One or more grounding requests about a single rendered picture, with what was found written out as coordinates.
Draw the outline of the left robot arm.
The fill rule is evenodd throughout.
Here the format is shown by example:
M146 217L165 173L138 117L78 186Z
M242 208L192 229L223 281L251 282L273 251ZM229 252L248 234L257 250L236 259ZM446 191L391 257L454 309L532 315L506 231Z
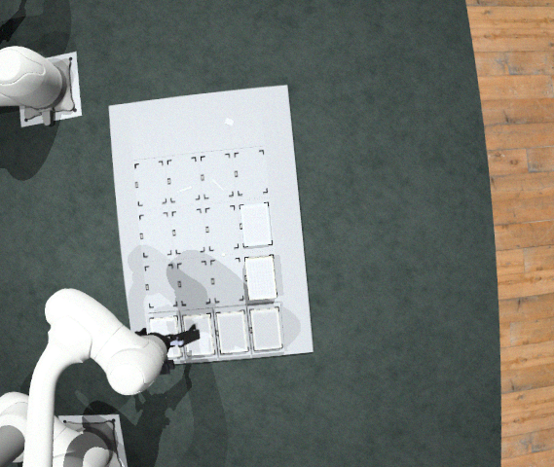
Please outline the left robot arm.
M54 113L75 109L70 68L68 58L50 63L24 47L0 50L0 106L25 105L28 120L42 116L53 125Z

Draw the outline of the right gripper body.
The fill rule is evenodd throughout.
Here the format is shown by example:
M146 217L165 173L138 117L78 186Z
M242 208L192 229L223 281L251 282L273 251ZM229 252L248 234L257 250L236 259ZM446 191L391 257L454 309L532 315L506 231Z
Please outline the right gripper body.
M170 345L170 343L173 341L172 339L166 338L166 337L163 336L162 334L160 334L160 333L155 333L155 332L149 333L149 334L147 334L147 335L145 335L145 336L149 336L149 335L154 335L154 336L160 338L160 339L165 343L165 345L166 345L167 353L168 353L169 349L170 349L171 347L173 347L173 345Z

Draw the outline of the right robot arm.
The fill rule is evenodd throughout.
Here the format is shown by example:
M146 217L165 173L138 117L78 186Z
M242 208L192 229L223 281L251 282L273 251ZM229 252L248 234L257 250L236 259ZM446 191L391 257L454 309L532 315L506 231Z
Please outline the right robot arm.
M168 360L160 338L140 337L79 290L57 291L45 314L52 325L49 343L29 396L8 392L0 397L0 467L22 461L22 467L121 467L112 420L63 424L55 416L57 381L68 366L92 358L115 391L134 395L159 374L170 374L174 361Z

